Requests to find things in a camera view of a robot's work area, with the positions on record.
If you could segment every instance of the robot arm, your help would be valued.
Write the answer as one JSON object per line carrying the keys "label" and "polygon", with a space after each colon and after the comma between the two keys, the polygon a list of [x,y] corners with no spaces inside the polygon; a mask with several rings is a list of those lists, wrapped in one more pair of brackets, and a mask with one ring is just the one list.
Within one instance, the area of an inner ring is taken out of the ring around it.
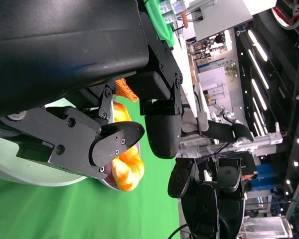
{"label": "robot arm", "polygon": [[[59,0],[0,1],[0,137],[19,157],[104,179],[104,166],[144,134],[136,122],[108,124],[114,80],[124,77],[152,151],[175,157],[182,74],[150,18],[134,0],[66,2],[60,16]],[[43,106],[61,97],[76,108]]]}

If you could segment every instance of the ceiling light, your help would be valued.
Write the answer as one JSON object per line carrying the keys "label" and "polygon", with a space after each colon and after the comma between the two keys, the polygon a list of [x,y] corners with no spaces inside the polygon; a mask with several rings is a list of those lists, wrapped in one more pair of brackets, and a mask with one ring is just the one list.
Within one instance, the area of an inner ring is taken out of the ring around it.
{"label": "ceiling light", "polygon": [[261,124],[260,124],[260,121],[259,121],[259,118],[258,118],[258,115],[257,115],[256,112],[254,112],[254,117],[255,117],[255,119],[256,119],[256,123],[257,123],[257,125],[258,125],[259,130],[260,130],[261,136],[265,136],[264,129],[263,129],[263,127],[262,127]]}
{"label": "ceiling light", "polygon": [[260,55],[262,56],[264,61],[268,61],[268,56],[266,55],[265,51],[263,50],[263,48],[261,47],[261,45],[259,44],[259,42],[257,41],[255,35],[253,34],[253,32],[251,30],[248,30],[248,35],[250,37],[250,39],[253,41],[253,43],[255,44],[257,50],[259,51]]}
{"label": "ceiling light", "polygon": [[263,81],[265,87],[266,87],[267,89],[269,89],[269,85],[268,85],[268,83],[267,83],[267,81],[266,81],[266,79],[265,79],[264,74],[263,74],[262,71],[260,70],[258,63],[256,62],[256,59],[255,59],[253,53],[251,52],[250,49],[248,49],[248,52],[249,52],[249,54],[250,54],[251,59],[252,59],[253,62],[254,62],[254,65],[255,65],[255,67],[256,67],[256,70],[258,71],[258,74],[259,74],[260,78],[262,79],[262,81]]}
{"label": "ceiling light", "polygon": [[257,126],[256,126],[256,123],[255,123],[255,122],[254,122],[254,127],[255,127],[255,129],[256,129],[257,136],[259,136],[259,131],[258,131],[258,129],[257,129]]}
{"label": "ceiling light", "polygon": [[259,108],[258,108],[258,105],[257,105],[257,103],[256,103],[256,99],[253,97],[253,102],[254,102],[254,104],[255,104],[255,106],[256,106],[256,110],[257,110],[257,112],[258,112],[258,114],[259,114],[259,118],[260,118],[260,121],[261,121],[261,123],[262,124],[265,124],[265,122],[264,122],[264,120],[263,120],[263,117],[261,116],[261,114],[260,114],[260,110],[259,110]]}
{"label": "ceiling light", "polygon": [[225,44],[226,44],[227,51],[231,51],[233,49],[233,46],[232,46],[233,42],[230,38],[229,30],[225,30],[224,34],[225,34]]}
{"label": "ceiling light", "polygon": [[260,100],[260,103],[261,103],[263,109],[266,111],[266,110],[267,110],[267,106],[266,106],[266,103],[265,103],[265,101],[264,101],[262,95],[260,94],[260,91],[259,91],[259,88],[258,88],[258,86],[257,86],[257,84],[256,84],[256,81],[255,81],[254,79],[251,79],[251,83],[253,84],[253,86],[254,86],[254,88],[255,88],[255,91],[256,91],[256,93],[257,93],[257,95],[258,95],[258,98],[259,98],[259,100]]}

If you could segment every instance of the green surface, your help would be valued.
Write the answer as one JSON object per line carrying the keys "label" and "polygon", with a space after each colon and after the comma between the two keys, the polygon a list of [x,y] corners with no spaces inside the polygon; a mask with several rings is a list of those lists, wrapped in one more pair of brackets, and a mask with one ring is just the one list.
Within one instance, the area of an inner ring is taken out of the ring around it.
{"label": "green surface", "polygon": [[[138,103],[119,101],[145,125]],[[177,200],[167,195],[174,160],[156,158],[146,134],[140,144],[145,174],[132,192],[90,178],[57,188],[0,179],[0,239],[168,238],[179,226]]]}
{"label": "green surface", "polygon": [[148,0],[146,3],[146,9],[149,13],[149,17],[155,27],[156,32],[161,40],[165,40],[169,47],[174,45],[173,29],[170,24],[166,25],[164,18],[159,10],[159,3],[161,0]]}

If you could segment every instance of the yellow cloth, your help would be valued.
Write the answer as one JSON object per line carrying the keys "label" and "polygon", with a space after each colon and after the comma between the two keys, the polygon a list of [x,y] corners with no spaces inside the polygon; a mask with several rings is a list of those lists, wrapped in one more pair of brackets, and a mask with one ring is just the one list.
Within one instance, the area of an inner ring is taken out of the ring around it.
{"label": "yellow cloth", "polygon": [[[132,121],[127,109],[120,103],[114,103],[114,121]],[[122,191],[135,189],[144,175],[144,163],[134,145],[112,161],[112,175]]]}

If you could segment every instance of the orange cloth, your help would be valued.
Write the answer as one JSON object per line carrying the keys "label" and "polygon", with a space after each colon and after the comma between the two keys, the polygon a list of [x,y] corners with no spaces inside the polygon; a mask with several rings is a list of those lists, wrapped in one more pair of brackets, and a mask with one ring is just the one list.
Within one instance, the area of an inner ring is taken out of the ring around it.
{"label": "orange cloth", "polygon": [[116,96],[123,96],[132,102],[135,102],[139,99],[137,95],[135,95],[135,93],[131,90],[131,88],[126,84],[126,80],[124,78],[116,80],[115,84],[118,88],[115,93]]}
{"label": "orange cloth", "polygon": [[[114,122],[132,121],[125,106],[114,103]],[[112,175],[118,188],[122,191],[135,189],[144,175],[144,163],[134,145],[112,161]]]}

